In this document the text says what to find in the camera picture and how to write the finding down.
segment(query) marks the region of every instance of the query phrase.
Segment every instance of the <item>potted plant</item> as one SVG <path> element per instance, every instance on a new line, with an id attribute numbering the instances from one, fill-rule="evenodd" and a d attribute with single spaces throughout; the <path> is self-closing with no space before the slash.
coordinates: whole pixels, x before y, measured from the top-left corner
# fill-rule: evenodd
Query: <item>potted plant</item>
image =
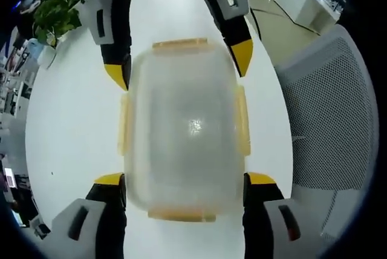
<path id="1" fill-rule="evenodd" d="M 74 8 L 79 2 L 83 0 L 42 0 L 33 15 L 36 39 L 56 48 L 61 36 L 82 25 L 79 12 Z"/>

